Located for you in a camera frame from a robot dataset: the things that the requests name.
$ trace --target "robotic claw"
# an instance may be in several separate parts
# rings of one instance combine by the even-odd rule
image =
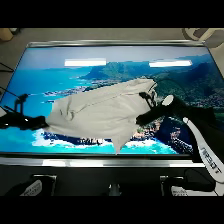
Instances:
[[[47,127],[44,116],[29,117],[23,115],[23,103],[28,97],[27,94],[19,96],[15,101],[14,110],[5,106],[0,107],[0,128],[18,127],[21,130],[37,130]],[[216,181],[214,185],[204,185],[200,183],[189,183],[181,178],[166,178],[163,186],[166,195],[172,196],[172,186],[181,187],[186,190],[197,192],[215,191],[218,196],[224,195],[224,133],[215,126],[215,116],[212,108],[204,109],[191,107],[173,95],[168,95],[158,106],[154,105],[151,110],[137,117],[136,123],[140,126],[146,125],[162,116],[176,116],[181,119],[193,133],[200,157]]]

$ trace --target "blue water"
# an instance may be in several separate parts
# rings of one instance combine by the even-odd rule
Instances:
[[[91,86],[88,80],[79,79],[86,75],[91,68],[85,69],[45,69],[45,70],[24,70],[17,69],[10,85],[9,91],[16,95],[24,93],[31,94],[24,104],[24,114],[27,116],[48,116],[52,104],[44,103],[47,100],[55,100],[63,96],[45,96],[43,93],[48,91],[60,91],[80,86]],[[1,105],[14,107],[15,97],[5,93]],[[75,146],[67,142],[57,142],[54,144],[47,143],[38,131],[21,131],[19,128],[8,128],[0,130],[0,145],[3,152],[29,152],[29,153],[99,153],[113,154],[114,147],[111,143],[103,146]],[[146,146],[124,146],[122,154],[176,154],[169,146],[159,141],[155,144]]]

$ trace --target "silver frame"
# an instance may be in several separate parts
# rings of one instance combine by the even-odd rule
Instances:
[[[26,48],[38,47],[66,47],[66,46],[185,46],[185,47],[204,47],[204,41],[189,40],[161,40],[161,41],[125,41],[125,40],[78,40],[78,41],[49,41],[49,42],[30,42]],[[205,167],[203,163],[194,163],[192,160],[150,160],[150,159],[121,159],[121,158],[94,158],[88,159],[53,159],[49,158],[12,158],[13,154],[7,157],[0,156],[2,165],[23,165],[23,166],[52,166],[52,167]]]

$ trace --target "sky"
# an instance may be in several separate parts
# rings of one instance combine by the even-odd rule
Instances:
[[[17,70],[64,68],[66,59],[106,58],[107,62],[173,60],[208,54],[206,47],[97,46],[26,49]]]

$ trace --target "blue ocean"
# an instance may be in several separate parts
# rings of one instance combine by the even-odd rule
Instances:
[[[109,50],[110,54],[108,50],[105,53],[105,48],[99,48],[98,51],[95,49],[94,52],[91,48],[83,49],[84,48],[75,48],[75,50],[74,48],[31,48],[26,50],[8,86],[8,90],[17,96],[25,93],[29,94],[24,104],[25,115],[32,117],[41,115],[48,116],[52,109],[52,103],[56,99],[111,85],[111,83],[113,84],[114,82],[124,82],[142,76],[148,78],[171,77],[180,83],[182,81],[182,85],[186,85],[186,82],[193,83],[192,86],[186,85],[186,88],[190,88],[187,89],[187,91],[191,91],[192,93],[192,104],[197,105],[203,101],[205,105],[214,104],[212,106],[218,109],[223,108],[223,105],[219,103],[220,99],[224,99],[224,92],[220,91],[220,89],[223,90],[223,83],[220,85],[222,79],[220,78],[221,76],[217,68],[212,64],[213,61],[207,50],[202,50],[201,55],[180,57],[181,59],[187,58],[193,62],[193,66],[190,68],[151,68],[150,70],[148,58],[146,56],[139,59],[140,61],[128,58],[130,53],[125,53],[125,50],[130,51],[130,48],[117,49],[121,52],[120,58],[110,59],[106,66],[76,68],[64,66],[64,60],[68,55],[70,55],[70,58],[85,58],[87,57],[85,54],[92,54],[92,57],[95,58],[111,58],[114,52],[112,48],[111,52]],[[197,79],[195,74],[198,74],[198,72],[206,74],[199,74],[199,78]],[[208,83],[211,89],[205,87],[204,84],[204,80],[207,80],[209,76],[213,77],[213,82]],[[181,92],[178,88],[172,86],[171,89],[176,94]],[[167,93],[162,90],[160,95],[165,96],[166,94]],[[14,108],[15,99],[13,95],[6,92],[2,98],[1,106],[7,105]],[[184,153],[181,150],[178,151],[178,148],[176,149],[174,148],[175,146],[170,144],[173,139],[172,136],[175,136],[175,138],[180,139],[182,142],[184,141],[189,148],[191,147],[188,132],[185,130],[184,126],[175,123],[173,120],[159,120],[156,124],[138,130],[136,136],[122,148],[121,154]],[[107,139],[100,139],[97,144],[90,144],[89,140],[87,141],[84,139],[80,141],[79,138],[76,140],[75,138],[60,136],[54,133],[49,134],[45,133],[42,129],[37,131],[21,131],[19,128],[13,127],[0,130],[0,147],[1,152],[54,154],[115,153],[113,144]]]

